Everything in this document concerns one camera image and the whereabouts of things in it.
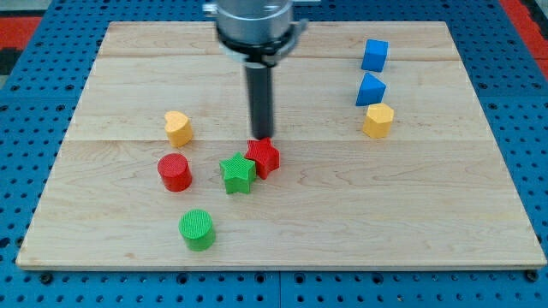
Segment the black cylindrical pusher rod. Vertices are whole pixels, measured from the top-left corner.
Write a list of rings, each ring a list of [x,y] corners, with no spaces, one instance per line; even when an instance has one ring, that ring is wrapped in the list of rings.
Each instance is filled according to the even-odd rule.
[[[249,115],[255,139],[274,134],[271,68],[245,68]]]

